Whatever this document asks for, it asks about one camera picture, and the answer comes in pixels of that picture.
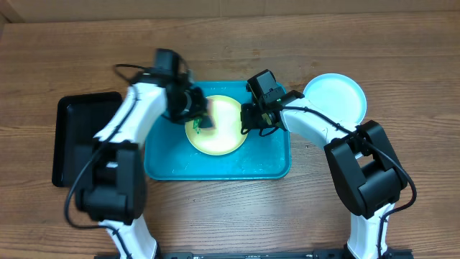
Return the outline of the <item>green rimmed yellow plate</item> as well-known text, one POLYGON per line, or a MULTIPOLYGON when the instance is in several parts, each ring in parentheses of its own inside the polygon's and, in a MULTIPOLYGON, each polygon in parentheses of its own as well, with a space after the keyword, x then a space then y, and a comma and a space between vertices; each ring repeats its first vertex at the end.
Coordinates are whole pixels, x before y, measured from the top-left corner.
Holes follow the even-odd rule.
POLYGON ((186 136, 193 147, 207 155, 225 155, 239 148, 247 136, 241 133, 241 104, 228 96, 207 97, 213 126, 200 128, 195 119, 185 123, 186 136))

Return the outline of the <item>black pink sponge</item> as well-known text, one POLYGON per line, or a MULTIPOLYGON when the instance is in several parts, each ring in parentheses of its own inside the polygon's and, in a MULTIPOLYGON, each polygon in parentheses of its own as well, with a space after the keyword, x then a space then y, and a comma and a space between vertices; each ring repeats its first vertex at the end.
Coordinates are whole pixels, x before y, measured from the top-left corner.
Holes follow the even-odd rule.
POLYGON ((206 112, 200 117, 200 122, 198 127, 201 129, 213 129, 214 128, 214 118, 213 118, 213 101, 208 99, 206 112))

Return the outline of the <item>light blue plate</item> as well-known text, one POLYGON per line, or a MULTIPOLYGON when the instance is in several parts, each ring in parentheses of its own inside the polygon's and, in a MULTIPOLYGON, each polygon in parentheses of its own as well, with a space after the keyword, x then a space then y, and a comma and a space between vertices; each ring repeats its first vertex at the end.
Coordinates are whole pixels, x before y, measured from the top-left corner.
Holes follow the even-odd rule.
POLYGON ((360 124, 367 113, 367 98, 360 85, 348 76, 325 73, 312 79, 304 96, 325 113, 360 124))

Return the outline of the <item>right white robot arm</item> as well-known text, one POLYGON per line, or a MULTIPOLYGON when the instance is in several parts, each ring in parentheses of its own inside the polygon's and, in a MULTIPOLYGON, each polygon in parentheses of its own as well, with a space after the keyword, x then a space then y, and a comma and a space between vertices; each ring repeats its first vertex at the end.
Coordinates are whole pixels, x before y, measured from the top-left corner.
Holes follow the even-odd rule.
POLYGON ((351 234, 343 255, 352 258, 390 258, 385 242, 387 220, 399 212, 395 204, 413 181, 398 160, 383 127, 339 117, 338 101, 315 104, 298 91, 255 93, 241 106, 241 133, 284 130, 323 149, 333 184, 351 212, 351 234))

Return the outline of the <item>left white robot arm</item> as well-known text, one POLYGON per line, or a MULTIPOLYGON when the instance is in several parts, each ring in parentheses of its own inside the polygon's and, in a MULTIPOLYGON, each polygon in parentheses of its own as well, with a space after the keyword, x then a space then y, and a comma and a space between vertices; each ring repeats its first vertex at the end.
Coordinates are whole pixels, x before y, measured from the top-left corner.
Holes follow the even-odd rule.
POLYGON ((109 123, 90 143, 78 146, 80 173, 65 200, 64 216, 71 227, 87 229, 70 218, 74 201, 95 222, 91 229, 108 232, 118 258, 160 258, 143 216, 147 184, 141 150, 160 117, 173 124, 197 121, 201 128, 212 128, 213 120, 209 101, 194 87, 188 64, 177 52, 159 48, 153 65, 137 70, 127 79, 126 98, 109 123))

